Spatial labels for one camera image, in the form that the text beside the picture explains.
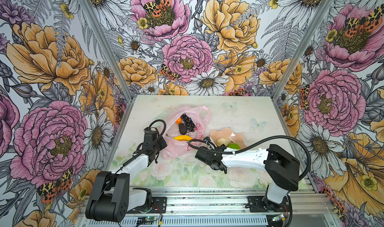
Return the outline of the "beige fake garlic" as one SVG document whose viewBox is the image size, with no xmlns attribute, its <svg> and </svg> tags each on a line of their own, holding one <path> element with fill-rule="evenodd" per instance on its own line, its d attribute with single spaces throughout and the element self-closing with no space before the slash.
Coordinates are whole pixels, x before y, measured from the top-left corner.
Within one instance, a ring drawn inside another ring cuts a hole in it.
<svg viewBox="0 0 384 227">
<path fill-rule="evenodd" d="M 228 145 L 230 145 L 232 143 L 232 141 L 229 139 L 229 138 L 226 138 L 226 137 L 221 137 L 217 140 L 217 146 L 218 147 L 221 147 L 221 146 L 225 146 L 227 147 Z"/>
</svg>

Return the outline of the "green fake lime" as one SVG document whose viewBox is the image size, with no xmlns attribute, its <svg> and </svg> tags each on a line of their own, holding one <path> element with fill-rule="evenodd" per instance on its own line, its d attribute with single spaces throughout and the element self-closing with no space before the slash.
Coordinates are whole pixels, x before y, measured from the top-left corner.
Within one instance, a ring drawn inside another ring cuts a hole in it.
<svg viewBox="0 0 384 227">
<path fill-rule="evenodd" d="M 228 148 L 233 149 L 233 150 L 240 150 L 240 146 L 236 143 L 229 144 Z"/>
</svg>

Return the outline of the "pink flower-shaped plate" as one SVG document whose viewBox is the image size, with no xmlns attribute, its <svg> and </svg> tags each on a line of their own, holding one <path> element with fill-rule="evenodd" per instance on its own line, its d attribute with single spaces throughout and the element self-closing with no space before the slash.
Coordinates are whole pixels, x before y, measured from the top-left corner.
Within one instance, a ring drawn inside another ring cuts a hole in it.
<svg viewBox="0 0 384 227">
<path fill-rule="evenodd" d="M 226 128 L 221 131 L 212 131 L 210 138 L 217 146 L 217 140 L 221 137 L 229 138 L 232 143 L 236 143 L 240 146 L 240 150 L 244 149 L 246 147 L 244 143 L 244 136 L 239 133 L 234 133 L 231 129 Z"/>
</svg>

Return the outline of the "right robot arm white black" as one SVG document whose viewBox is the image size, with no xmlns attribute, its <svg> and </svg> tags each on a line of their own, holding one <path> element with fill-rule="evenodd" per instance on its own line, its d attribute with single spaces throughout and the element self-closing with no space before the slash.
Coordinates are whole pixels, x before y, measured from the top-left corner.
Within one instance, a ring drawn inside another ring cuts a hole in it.
<svg viewBox="0 0 384 227">
<path fill-rule="evenodd" d="M 251 212 L 284 211 L 288 195 L 299 189 L 300 162 L 278 145 L 270 144 L 267 149 L 252 151 L 231 149 L 225 145 L 216 147 L 210 138 L 192 139 L 189 147 L 197 150 L 195 158 L 214 171 L 227 173 L 229 169 L 248 168 L 265 171 L 272 183 L 265 195 L 258 200 L 249 200 Z"/>
</svg>

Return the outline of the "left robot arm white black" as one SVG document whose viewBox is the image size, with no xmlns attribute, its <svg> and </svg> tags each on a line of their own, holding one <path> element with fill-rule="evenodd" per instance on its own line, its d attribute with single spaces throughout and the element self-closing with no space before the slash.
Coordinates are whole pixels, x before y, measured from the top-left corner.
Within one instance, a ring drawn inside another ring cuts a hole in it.
<svg viewBox="0 0 384 227">
<path fill-rule="evenodd" d="M 131 181 L 156 162 L 160 151 L 167 147 L 163 134 L 146 128 L 143 143 L 129 160 L 111 172 L 97 174 L 85 210 L 87 219 L 119 223 L 132 210 L 148 211 L 154 207 L 151 190 L 131 187 Z"/>
</svg>

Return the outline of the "yellow fake banana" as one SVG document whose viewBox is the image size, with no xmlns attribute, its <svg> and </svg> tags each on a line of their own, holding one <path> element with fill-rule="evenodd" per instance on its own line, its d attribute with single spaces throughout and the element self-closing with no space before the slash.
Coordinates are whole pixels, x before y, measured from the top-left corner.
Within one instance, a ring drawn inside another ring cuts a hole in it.
<svg viewBox="0 0 384 227">
<path fill-rule="evenodd" d="M 174 140 L 176 140 L 176 141 L 186 141 L 186 142 L 189 142 L 192 139 L 193 138 L 191 138 L 190 136 L 187 136 L 187 135 L 181 135 L 181 136 L 174 137 Z"/>
</svg>

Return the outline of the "dark fake avocado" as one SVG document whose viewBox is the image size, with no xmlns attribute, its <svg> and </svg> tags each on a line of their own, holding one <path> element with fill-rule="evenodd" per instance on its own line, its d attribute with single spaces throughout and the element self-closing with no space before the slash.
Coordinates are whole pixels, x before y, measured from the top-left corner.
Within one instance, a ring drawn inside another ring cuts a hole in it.
<svg viewBox="0 0 384 227">
<path fill-rule="evenodd" d="M 178 125 L 178 127 L 179 127 L 179 132 L 180 132 L 180 134 L 181 134 L 181 135 L 186 135 L 186 133 L 188 132 L 188 128 L 185 126 L 185 124 L 180 123 L 180 124 Z"/>
</svg>

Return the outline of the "dark fake grapes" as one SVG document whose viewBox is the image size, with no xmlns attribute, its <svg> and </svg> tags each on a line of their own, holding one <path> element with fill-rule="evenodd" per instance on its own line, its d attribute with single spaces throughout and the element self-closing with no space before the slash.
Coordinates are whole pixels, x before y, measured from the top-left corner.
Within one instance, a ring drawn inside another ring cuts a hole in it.
<svg viewBox="0 0 384 227">
<path fill-rule="evenodd" d="M 181 119 L 184 122 L 184 125 L 186 126 L 188 132 L 194 132 L 195 131 L 196 125 L 190 117 L 188 117 L 186 114 L 183 114 L 181 116 Z"/>
</svg>

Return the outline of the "left green circuit board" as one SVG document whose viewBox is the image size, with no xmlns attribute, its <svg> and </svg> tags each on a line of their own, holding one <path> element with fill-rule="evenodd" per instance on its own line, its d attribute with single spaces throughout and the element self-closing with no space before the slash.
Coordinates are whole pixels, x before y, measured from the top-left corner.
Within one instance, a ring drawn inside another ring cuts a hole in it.
<svg viewBox="0 0 384 227">
<path fill-rule="evenodd" d="M 137 219 L 136 226 L 153 225 L 157 220 L 158 218 L 155 217 L 140 217 Z"/>
</svg>

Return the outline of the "green circuit board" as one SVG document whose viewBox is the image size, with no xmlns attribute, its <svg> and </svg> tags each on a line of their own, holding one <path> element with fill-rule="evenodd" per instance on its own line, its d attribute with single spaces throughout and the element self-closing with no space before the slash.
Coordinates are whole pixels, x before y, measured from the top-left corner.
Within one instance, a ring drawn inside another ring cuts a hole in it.
<svg viewBox="0 0 384 227">
<path fill-rule="evenodd" d="M 137 219 L 136 226 L 153 225 L 157 220 L 158 218 L 155 217 L 140 217 Z"/>
<path fill-rule="evenodd" d="M 285 218 L 285 215 L 284 214 L 280 214 L 280 215 L 277 215 L 275 217 L 272 218 L 272 222 L 279 222 L 279 221 L 284 221 L 286 218 Z"/>
</svg>

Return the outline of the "right green circuit board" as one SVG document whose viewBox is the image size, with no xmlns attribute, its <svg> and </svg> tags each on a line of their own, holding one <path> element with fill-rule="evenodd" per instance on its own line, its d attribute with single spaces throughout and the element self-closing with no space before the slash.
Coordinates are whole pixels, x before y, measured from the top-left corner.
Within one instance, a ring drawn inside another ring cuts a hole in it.
<svg viewBox="0 0 384 227">
<path fill-rule="evenodd" d="M 285 215 L 284 214 L 280 214 L 280 215 L 277 215 L 275 217 L 272 218 L 272 222 L 279 222 L 279 221 L 284 221 L 286 218 L 285 218 Z"/>
</svg>

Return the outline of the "aluminium rail frame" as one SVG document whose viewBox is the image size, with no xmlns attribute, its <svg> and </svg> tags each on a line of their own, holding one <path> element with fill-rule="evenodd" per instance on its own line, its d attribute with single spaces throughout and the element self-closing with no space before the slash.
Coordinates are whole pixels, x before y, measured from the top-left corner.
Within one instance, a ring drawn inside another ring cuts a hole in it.
<svg viewBox="0 0 384 227">
<path fill-rule="evenodd" d="M 249 196 L 264 189 L 152 188 L 153 197 L 167 197 L 164 227 L 340 227 L 338 215 L 325 194 L 312 189 L 291 192 L 287 213 L 251 213 Z M 272 222 L 284 214 L 285 220 Z"/>
</svg>

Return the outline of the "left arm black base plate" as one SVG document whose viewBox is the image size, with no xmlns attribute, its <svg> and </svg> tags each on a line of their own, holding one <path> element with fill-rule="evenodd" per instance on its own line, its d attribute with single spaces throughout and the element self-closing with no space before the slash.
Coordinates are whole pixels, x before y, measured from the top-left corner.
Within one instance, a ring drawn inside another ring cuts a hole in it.
<svg viewBox="0 0 384 227">
<path fill-rule="evenodd" d="M 167 209 L 167 197 L 153 197 L 150 205 L 136 207 L 129 210 L 127 214 L 165 214 Z"/>
</svg>

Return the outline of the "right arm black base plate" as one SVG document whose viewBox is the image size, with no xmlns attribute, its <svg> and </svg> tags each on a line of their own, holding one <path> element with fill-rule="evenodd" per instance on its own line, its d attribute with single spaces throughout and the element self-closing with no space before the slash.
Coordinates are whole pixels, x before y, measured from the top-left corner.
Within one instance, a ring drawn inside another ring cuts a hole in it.
<svg viewBox="0 0 384 227">
<path fill-rule="evenodd" d="M 287 213 L 292 208 L 287 196 L 283 198 L 281 204 L 268 201 L 266 197 L 262 196 L 249 196 L 247 200 L 248 203 L 245 205 L 245 208 L 249 209 L 251 213 Z"/>
</svg>

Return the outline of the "left aluminium corner post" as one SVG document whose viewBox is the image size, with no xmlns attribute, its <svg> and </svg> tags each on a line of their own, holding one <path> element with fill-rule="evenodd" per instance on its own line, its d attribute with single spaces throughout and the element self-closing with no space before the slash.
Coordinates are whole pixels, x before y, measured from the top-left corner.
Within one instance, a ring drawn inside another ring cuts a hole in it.
<svg viewBox="0 0 384 227">
<path fill-rule="evenodd" d="M 79 0 L 80 6 L 82 7 L 82 10 L 84 11 L 84 14 L 87 17 L 87 20 L 90 23 L 90 26 L 92 27 L 101 47 L 102 50 L 107 58 L 107 61 L 112 67 L 112 70 L 117 78 L 117 81 L 120 84 L 120 87 L 129 103 L 133 102 L 134 96 L 132 92 L 129 90 L 129 87 L 126 83 L 126 80 L 122 74 L 122 71 L 120 67 L 118 66 L 118 61 L 115 58 L 115 55 L 111 49 L 111 46 L 108 42 L 108 39 L 105 36 L 105 32 L 103 30 L 103 27 L 98 20 L 98 17 L 96 15 L 96 12 L 93 10 L 93 6 L 90 0 Z"/>
</svg>

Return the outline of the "aluminium corner post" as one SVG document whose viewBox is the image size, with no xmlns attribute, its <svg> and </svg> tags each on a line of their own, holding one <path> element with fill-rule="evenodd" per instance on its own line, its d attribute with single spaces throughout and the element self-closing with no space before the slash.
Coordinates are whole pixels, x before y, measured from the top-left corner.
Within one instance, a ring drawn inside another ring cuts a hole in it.
<svg viewBox="0 0 384 227">
<path fill-rule="evenodd" d="M 305 48 L 307 47 L 308 43 L 310 42 L 310 38 L 315 35 L 316 30 L 320 26 L 324 17 L 329 12 L 333 2 L 334 2 L 334 0 L 322 0 L 322 2 L 319 5 L 318 10 L 315 12 L 313 20 L 309 21 L 308 27 L 307 27 L 303 37 L 301 38 L 297 49 L 295 50 L 293 56 L 291 57 L 291 60 L 287 66 L 286 71 L 283 73 L 281 80 L 279 81 L 278 85 L 276 86 L 276 88 L 273 92 L 273 95 L 272 95 L 273 102 L 277 101 L 279 94 L 282 92 L 282 90 L 285 88 L 286 84 L 290 80 L 291 75 L 293 74 L 294 70 L 296 69 L 297 64 L 299 63 L 299 61 L 301 59 L 302 52 L 304 52 Z"/>
<path fill-rule="evenodd" d="M 126 80 L 122 74 L 122 71 L 120 67 L 118 66 L 118 61 L 115 58 L 115 55 L 111 49 L 111 46 L 108 42 L 108 39 L 105 36 L 105 32 L 103 30 L 103 27 L 98 20 L 98 17 L 96 15 L 96 12 L 93 10 L 93 6 L 90 0 L 79 0 L 80 6 L 82 7 L 82 10 L 84 11 L 84 14 L 87 17 L 87 20 L 90 23 L 90 26 L 92 27 L 101 47 L 102 50 L 107 58 L 107 61 L 112 67 L 112 70 L 117 78 L 117 81 L 120 84 L 120 87 L 129 103 L 133 102 L 134 96 L 132 92 L 129 90 L 129 87 L 126 83 Z"/>
</svg>

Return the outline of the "right aluminium corner post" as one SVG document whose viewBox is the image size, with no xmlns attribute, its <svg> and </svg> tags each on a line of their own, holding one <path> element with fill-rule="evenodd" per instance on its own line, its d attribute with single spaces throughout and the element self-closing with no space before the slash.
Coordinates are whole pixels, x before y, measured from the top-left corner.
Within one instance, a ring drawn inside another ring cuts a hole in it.
<svg viewBox="0 0 384 227">
<path fill-rule="evenodd" d="M 304 52 L 305 48 L 307 47 L 308 43 L 310 42 L 310 38 L 315 35 L 316 30 L 320 26 L 324 17 L 329 12 L 333 2 L 334 2 L 334 0 L 322 0 L 322 2 L 319 5 L 318 10 L 315 12 L 313 20 L 309 21 L 308 27 L 307 27 L 303 37 L 301 38 L 297 49 L 295 50 L 293 56 L 291 57 L 291 60 L 287 66 L 286 71 L 283 73 L 281 80 L 279 81 L 278 85 L 276 86 L 276 88 L 273 92 L 273 95 L 272 95 L 273 102 L 277 101 L 279 94 L 282 92 L 282 90 L 285 88 L 286 84 L 290 80 L 291 75 L 293 74 L 294 70 L 296 69 L 297 64 L 299 63 L 299 61 L 301 59 L 302 52 Z"/>
</svg>

